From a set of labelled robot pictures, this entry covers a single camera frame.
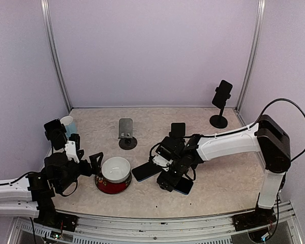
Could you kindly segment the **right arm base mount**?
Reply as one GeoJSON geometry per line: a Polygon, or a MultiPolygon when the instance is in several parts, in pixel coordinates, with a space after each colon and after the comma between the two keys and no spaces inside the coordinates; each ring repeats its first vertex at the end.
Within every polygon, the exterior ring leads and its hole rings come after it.
{"type": "Polygon", "coordinates": [[[273,208],[260,208],[258,204],[253,211],[234,215],[232,219],[235,231],[261,227],[277,221],[273,208]]]}

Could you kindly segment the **black folding phone stand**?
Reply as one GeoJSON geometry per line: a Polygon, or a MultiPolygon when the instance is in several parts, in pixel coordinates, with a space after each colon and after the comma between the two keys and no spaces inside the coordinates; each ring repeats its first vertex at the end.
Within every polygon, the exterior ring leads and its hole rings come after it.
{"type": "Polygon", "coordinates": [[[186,123],[172,123],[169,137],[177,139],[186,135],[186,123]]]}

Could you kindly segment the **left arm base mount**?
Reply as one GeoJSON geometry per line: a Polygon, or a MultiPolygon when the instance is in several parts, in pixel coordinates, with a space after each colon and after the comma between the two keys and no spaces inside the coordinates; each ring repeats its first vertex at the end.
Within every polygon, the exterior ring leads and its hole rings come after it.
{"type": "Polygon", "coordinates": [[[40,199],[37,204],[39,215],[35,218],[35,223],[59,229],[60,231],[75,232],[78,222],[76,215],[56,211],[51,198],[40,199]]]}

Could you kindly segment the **blue-edged black smartphone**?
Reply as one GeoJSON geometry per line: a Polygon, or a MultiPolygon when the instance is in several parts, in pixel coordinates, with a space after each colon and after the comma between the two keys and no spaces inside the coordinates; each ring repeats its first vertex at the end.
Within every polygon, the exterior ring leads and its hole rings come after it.
{"type": "Polygon", "coordinates": [[[174,187],[174,190],[181,194],[188,195],[193,187],[193,184],[194,182],[192,180],[182,177],[174,187]]]}

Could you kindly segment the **round-base plate phone stand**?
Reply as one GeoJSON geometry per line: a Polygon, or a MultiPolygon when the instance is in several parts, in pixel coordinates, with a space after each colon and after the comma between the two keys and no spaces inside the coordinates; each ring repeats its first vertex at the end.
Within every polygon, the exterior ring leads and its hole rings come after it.
{"type": "Polygon", "coordinates": [[[133,120],[121,118],[118,124],[119,147],[123,150],[132,150],[137,146],[137,139],[133,136],[133,120]]]}

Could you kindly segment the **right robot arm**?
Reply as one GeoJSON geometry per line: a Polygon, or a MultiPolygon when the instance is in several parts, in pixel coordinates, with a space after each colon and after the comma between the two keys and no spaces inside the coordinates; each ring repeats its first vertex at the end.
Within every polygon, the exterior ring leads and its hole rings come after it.
{"type": "Polygon", "coordinates": [[[265,177],[259,193],[258,208],[250,222],[260,226],[266,221],[281,189],[284,175],[291,166],[290,139],[268,115],[238,130],[214,135],[166,136],[152,161],[162,168],[157,178],[161,189],[173,191],[189,168],[215,158],[258,152],[265,161],[265,177]]]}

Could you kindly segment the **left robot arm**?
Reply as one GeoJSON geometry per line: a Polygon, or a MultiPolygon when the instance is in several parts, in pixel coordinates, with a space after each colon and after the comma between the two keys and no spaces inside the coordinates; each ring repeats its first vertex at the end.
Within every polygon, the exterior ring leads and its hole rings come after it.
{"type": "Polygon", "coordinates": [[[37,223],[56,226],[64,220],[56,211],[53,197],[67,197],[64,191],[78,183],[78,177],[99,173],[104,154],[91,155],[89,160],[69,158],[56,152],[44,160],[40,172],[30,171],[17,179],[0,180],[0,216],[29,217],[37,223]]]}

